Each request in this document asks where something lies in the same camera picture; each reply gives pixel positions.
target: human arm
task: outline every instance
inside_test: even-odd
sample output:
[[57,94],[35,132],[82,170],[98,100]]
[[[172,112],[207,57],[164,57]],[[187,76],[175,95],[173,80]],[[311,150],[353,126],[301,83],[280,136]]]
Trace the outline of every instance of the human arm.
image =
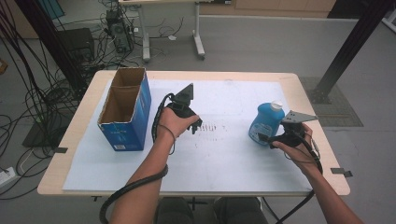
[[[303,125],[306,132],[304,139],[310,144],[312,130],[306,124]],[[315,160],[303,144],[300,144],[296,148],[288,147],[280,142],[274,142],[273,145],[286,152],[307,177],[316,193],[327,223],[362,223],[320,173]]]
[[[173,110],[166,107],[161,114],[160,125],[157,129],[157,139],[151,151],[127,184],[162,171],[167,162],[170,149],[174,144],[174,137],[179,137],[198,118],[195,115],[187,119],[181,119],[175,115]],[[110,223],[152,223],[161,183],[162,180],[159,179],[122,195],[114,205]]]

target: forearm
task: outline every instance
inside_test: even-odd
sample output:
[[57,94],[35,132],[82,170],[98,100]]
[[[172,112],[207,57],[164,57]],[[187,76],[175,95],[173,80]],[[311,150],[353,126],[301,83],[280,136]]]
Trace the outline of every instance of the forearm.
[[311,171],[306,176],[316,193],[327,223],[362,223],[319,171]]
[[[150,153],[127,184],[162,171],[166,165],[173,141],[173,137],[170,135],[159,135]],[[116,201],[111,223],[151,223],[157,206],[161,183],[161,179],[153,181],[120,197]]]

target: metal pole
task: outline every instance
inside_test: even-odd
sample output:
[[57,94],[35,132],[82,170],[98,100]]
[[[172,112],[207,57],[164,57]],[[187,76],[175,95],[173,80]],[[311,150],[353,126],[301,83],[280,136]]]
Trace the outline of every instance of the metal pole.
[[313,104],[328,104],[328,95],[337,80],[358,54],[375,27],[381,22],[394,0],[372,1],[340,48],[319,84],[308,91]]

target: wrist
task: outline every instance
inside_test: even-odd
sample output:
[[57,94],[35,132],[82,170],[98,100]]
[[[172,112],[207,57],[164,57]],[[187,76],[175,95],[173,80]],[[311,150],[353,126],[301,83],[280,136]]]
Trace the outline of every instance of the wrist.
[[320,173],[318,167],[305,167],[305,169],[302,169],[303,174],[308,178],[308,179],[316,179],[319,176],[322,176]]
[[170,131],[168,128],[166,128],[163,125],[158,126],[157,130],[157,138],[155,139],[155,142],[159,143],[164,143],[166,145],[172,146],[176,141],[176,138],[172,131]]

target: black tape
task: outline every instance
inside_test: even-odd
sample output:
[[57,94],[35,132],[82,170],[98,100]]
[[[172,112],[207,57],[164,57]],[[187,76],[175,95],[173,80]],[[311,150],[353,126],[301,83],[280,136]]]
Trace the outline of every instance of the black tape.
[[330,168],[334,175],[343,175],[344,177],[351,177],[353,176],[352,172],[345,171],[344,168]]
[[66,153],[67,147],[57,147],[57,148],[53,149],[53,151],[55,153]]
[[102,198],[102,196],[91,196],[91,198],[93,198],[94,202],[97,202],[98,198]]

